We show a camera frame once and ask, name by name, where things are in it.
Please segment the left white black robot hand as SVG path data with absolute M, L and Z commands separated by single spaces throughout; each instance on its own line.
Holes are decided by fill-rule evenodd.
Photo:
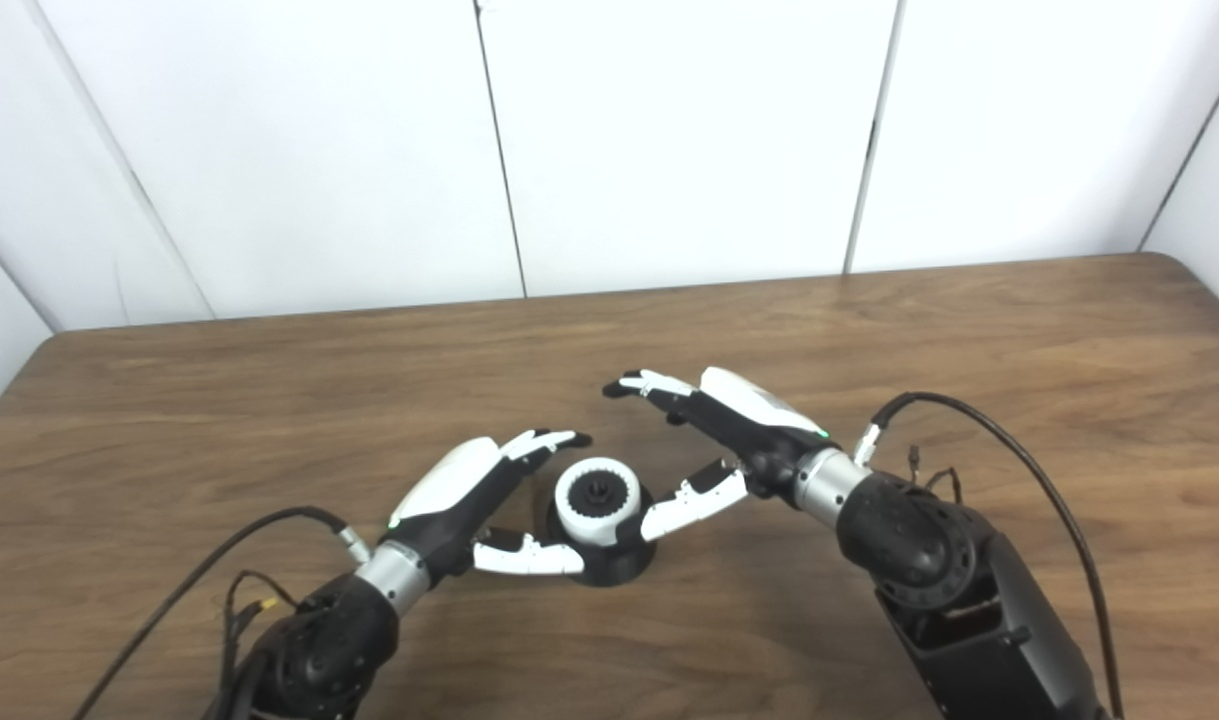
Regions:
M 418 556 L 432 587 L 472 564 L 472 542 L 486 520 L 525 478 L 563 448 L 589 447 L 577 430 L 545 428 L 510 442 L 469 439 L 445 454 L 395 507 L 382 543 L 397 543 Z

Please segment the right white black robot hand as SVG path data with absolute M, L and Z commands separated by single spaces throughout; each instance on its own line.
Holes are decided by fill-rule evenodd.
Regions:
M 690 425 L 734 454 L 731 464 L 709 462 L 641 519 L 620 524 L 622 541 L 653 542 L 747 496 L 781 498 L 797 510 L 796 482 L 805 462 L 837 446 L 814 420 L 719 365 L 706 368 L 697 386 L 649 369 L 627 372 L 605 384 L 603 396 L 640 396 L 663 411 L 669 424 Z

